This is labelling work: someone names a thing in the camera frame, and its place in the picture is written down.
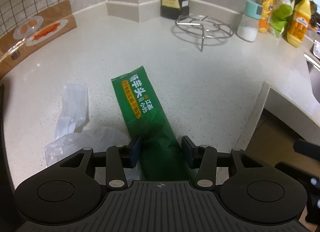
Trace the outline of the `yellow detergent bottle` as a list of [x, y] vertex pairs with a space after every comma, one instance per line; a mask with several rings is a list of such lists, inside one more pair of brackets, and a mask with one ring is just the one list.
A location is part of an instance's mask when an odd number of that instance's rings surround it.
[[292, 21], [286, 33], [287, 41], [293, 47], [298, 48], [302, 44], [310, 19], [310, 0], [302, 0], [294, 8]]

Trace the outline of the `teal cap salt shaker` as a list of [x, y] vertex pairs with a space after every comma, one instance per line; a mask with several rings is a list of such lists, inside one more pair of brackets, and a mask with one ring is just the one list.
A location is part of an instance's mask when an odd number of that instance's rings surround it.
[[253, 1], [246, 1], [244, 13], [236, 34], [243, 40], [254, 42], [258, 34], [258, 25], [263, 7]]

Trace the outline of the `clear plastic bag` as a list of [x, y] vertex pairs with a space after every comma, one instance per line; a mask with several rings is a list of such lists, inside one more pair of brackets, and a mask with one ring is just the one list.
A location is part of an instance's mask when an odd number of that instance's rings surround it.
[[99, 126], [84, 130], [88, 116], [88, 88], [73, 83], [63, 88], [62, 109], [54, 141], [44, 148], [47, 167], [84, 147], [90, 147], [94, 152], [106, 152], [111, 146], [129, 143], [129, 137], [114, 127]]

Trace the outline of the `green white plastic bag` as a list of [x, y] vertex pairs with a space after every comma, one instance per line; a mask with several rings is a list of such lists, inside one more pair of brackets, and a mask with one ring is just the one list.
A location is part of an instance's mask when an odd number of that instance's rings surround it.
[[272, 9], [272, 16], [270, 19], [269, 32], [275, 36], [283, 35], [289, 17], [293, 14], [295, 0], [275, 0]]

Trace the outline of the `stainless steel sink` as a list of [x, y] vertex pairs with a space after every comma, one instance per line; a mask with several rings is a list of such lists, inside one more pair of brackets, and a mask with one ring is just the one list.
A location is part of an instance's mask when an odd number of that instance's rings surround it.
[[308, 54], [304, 54], [306, 63], [309, 70], [311, 89], [313, 96], [320, 103], [320, 67], [319, 59], [310, 57]]

